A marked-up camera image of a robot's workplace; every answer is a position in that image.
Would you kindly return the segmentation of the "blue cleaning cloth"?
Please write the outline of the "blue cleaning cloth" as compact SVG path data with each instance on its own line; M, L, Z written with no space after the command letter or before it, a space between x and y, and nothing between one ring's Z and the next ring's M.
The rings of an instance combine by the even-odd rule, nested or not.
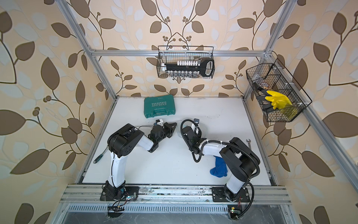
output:
M210 174L218 178L227 176L227 165L221 157L215 156L215 167L210 170Z

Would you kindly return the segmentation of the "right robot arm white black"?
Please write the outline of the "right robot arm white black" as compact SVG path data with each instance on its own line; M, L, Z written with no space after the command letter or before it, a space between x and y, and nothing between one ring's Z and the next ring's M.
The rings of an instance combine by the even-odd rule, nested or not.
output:
M180 129L194 161L199 163L205 155L221 158L231 172L228 182L224 185L224 195L228 200L235 201L239 191L260 174L260 159L239 138L234 137L229 142L208 140L201 137L200 128L196 129L196 132L191 127Z

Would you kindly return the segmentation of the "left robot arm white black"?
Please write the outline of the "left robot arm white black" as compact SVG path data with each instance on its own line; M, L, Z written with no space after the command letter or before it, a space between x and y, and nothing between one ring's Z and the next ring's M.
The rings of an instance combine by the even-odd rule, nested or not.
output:
M124 192L127 156L135 147L141 147L152 153L162 140L172 137L176 127L175 122L162 123L157 120L148 136L131 124L126 124L112 134L107 141L111 153L110 176L104 186L107 194L118 198Z

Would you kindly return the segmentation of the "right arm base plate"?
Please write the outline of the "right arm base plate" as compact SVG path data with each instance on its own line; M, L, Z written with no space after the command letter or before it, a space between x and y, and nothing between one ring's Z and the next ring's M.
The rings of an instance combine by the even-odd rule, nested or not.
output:
M250 201L249 192L247 189L241 188L237 193L231 192L226 186L224 187L212 187L212 198L216 203L221 202L244 202Z

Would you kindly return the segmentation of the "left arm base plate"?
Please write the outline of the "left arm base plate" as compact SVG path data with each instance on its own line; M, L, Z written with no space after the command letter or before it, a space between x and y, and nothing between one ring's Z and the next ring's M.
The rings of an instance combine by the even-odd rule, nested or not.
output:
M100 201L134 201L138 198L138 195L138 186L120 186L114 188L111 185L105 185L100 196Z

